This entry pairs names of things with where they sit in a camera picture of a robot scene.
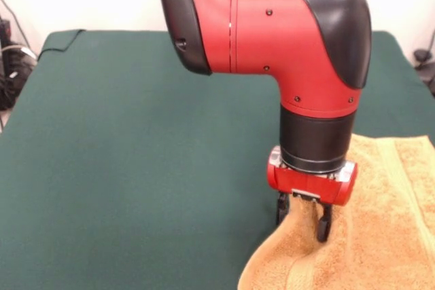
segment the towel stripe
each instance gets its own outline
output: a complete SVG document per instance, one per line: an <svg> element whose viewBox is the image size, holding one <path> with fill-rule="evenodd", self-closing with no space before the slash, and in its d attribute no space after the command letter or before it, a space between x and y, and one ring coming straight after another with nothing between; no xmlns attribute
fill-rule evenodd
<svg viewBox="0 0 435 290"><path fill-rule="evenodd" d="M400 183L401 189L403 189L402 193L408 198L408 202L411 204L411 209L415 214L417 229L425 247L426 256L430 262L432 273L435 275L435 246L433 237L423 219L423 215L421 214L421 209L418 205L417 198L415 197L414 189L408 179L406 171L404 170L403 162L398 155L395 140L379 139L377 141L377 146L383 159L384 167L386 167L387 172L390 175L390 180Z"/></svg>
<svg viewBox="0 0 435 290"><path fill-rule="evenodd" d="M285 289L307 290L313 288L315 252L300 256L290 268Z"/></svg>

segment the cable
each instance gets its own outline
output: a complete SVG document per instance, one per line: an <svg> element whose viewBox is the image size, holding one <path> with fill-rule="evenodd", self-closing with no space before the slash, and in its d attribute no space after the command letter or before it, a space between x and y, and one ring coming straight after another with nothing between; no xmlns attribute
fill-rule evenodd
<svg viewBox="0 0 435 290"><path fill-rule="evenodd" d="M6 9L9 11L9 13L11 13L12 17L14 17L14 20L15 20L16 26L18 26L18 29L20 30L21 35L22 35L24 41L26 42L26 46L30 49L30 43L29 43L29 40L27 40L26 35L25 35L24 32L22 31L22 28L21 28L21 26L20 26L20 23L19 23L17 17L15 16L15 13L10 9L10 7L7 5L7 3L5 2L5 0L0 0L0 1L4 4L4 6L6 7Z"/></svg>
<svg viewBox="0 0 435 290"><path fill-rule="evenodd" d="M19 97L27 79L37 64L37 60L29 60L29 55L20 49L12 48L7 50L10 53L3 53L8 58L8 68L1 72L3 66L0 59L0 111L11 109Z"/></svg>
<svg viewBox="0 0 435 290"><path fill-rule="evenodd" d="M22 45L22 44L13 44L11 46L7 46L1 49L1 52L12 50L12 49L19 49L21 52L24 52L27 56L32 57L33 59L37 60L37 55L28 47Z"/></svg>
<svg viewBox="0 0 435 290"><path fill-rule="evenodd" d="M430 50L431 50L432 47L434 46L434 41L435 41L435 30L434 30L434 32L432 33L432 38L431 38L431 40L430 40L430 44L429 44L429 47L428 47L428 52L426 53L426 58L425 58L424 61L428 61L428 60L429 60Z"/></svg>

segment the folded towel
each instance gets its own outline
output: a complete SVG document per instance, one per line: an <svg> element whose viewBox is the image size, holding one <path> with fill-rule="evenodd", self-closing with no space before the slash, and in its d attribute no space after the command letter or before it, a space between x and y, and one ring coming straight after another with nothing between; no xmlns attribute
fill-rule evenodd
<svg viewBox="0 0 435 290"><path fill-rule="evenodd" d="M239 290L435 289L435 149L427 137L353 135L359 164L349 203L334 206L326 243L322 209L290 199L290 213L248 261Z"/></svg>

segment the green table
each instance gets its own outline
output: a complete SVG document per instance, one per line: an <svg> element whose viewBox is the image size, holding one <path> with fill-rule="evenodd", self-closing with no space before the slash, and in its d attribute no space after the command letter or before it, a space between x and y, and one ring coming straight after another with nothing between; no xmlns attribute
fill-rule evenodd
<svg viewBox="0 0 435 290"><path fill-rule="evenodd" d="M435 101L374 34L355 132L428 134ZM166 33L48 37L0 137L0 289L235 289L273 231L266 76L187 72Z"/></svg>

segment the towel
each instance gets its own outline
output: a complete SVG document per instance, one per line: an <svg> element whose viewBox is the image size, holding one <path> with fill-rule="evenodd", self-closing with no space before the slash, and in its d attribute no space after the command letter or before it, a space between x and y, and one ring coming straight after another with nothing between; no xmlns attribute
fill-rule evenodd
<svg viewBox="0 0 435 290"><path fill-rule="evenodd" d="M428 137L353 135L359 175L334 206L326 243L320 205L290 199L290 213L251 256L239 290L435 289L435 149Z"/></svg>

